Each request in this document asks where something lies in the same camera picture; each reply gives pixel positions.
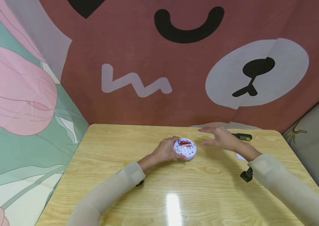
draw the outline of black object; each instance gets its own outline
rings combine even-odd
[[[71,7],[80,14],[82,17],[87,19],[103,2],[104,0],[67,0]]]
[[[136,186],[140,186],[141,184],[144,183],[144,180],[142,180],[141,182],[139,182]]]
[[[246,134],[246,133],[235,133],[233,134],[234,136],[236,136],[238,139],[240,140],[247,140],[250,141],[252,140],[252,135],[250,134]],[[252,176],[254,175],[254,172],[252,171],[252,168],[249,167],[249,169],[247,171],[243,171],[240,174],[240,177],[246,181],[246,183],[250,182],[252,180]]]
[[[246,181],[246,183],[250,182],[252,180],[252,176],[254,175],[254,172],[252,171],[252,168],[249,167],[249,169],[247,171],[243,171],[240,174],[240,177]]]
[[[244,95],[245,93],[249,93],[250,96],[256,96],[257,91],[255,90],[254,85],[252,83],[255,81],[255,78],[259,75],[268,73],[275,66],[275,61],[271,57],[266,57],[265,59],[256,59],[248,62],[242,68],[242,72],[245,76],[251,78],[250,83],[244,88],[237,90],[232,94],[233,97],[239,97]]]
[[[165,9],[160,9],[154,14],[154,24],[157,31],[165,39],[176,43],[193,43],[201,41],[210,36],[218,26],[224,16],[222,7],[214,7],[210,10],[207,20],[200,27],[192,30],[181,30],[173,26],[171,16]]]
[[[240,140],[250,141],[252,140],[252,135],[246,133],[233,133],[232,135],[236,136]]]

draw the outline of white round device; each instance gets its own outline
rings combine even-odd
[[[193,159],[197,151],[195,143],[187,138],[179,138],[174,142],[173,147],[177,153],[184,155],[187,160]]]

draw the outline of black screwdriver handle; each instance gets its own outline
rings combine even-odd
[[[233,133],[240,140],[250,141],[252,140],[252,135],[246,133]]]

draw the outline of table surface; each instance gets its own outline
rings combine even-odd
[[[69,163],[37,226],[64,226],[76,203],[98,183],[154,150],[165,137],[179,136],[199,144],[212,135],[198,128],[93,124]],[[260,152],[269,153],[300,180],[319,188],[280,133],[271,130],[229,129],[252,134]],[[197,147],[187,162],[167,162],[147,172],[143,185],[117,200],[100,225],[302,225],[255,179],[240,173],[247,162],[230,151]]]

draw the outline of beige sleeve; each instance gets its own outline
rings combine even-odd
[[[66,226],[98,226],[105,210],[144,177],[139,164],[130,163],[87,193],[74,207]]]
[[[317,193],[268,154],[260,155],[248,165],[259,183],[283,202],[305,226],[319,226]]]

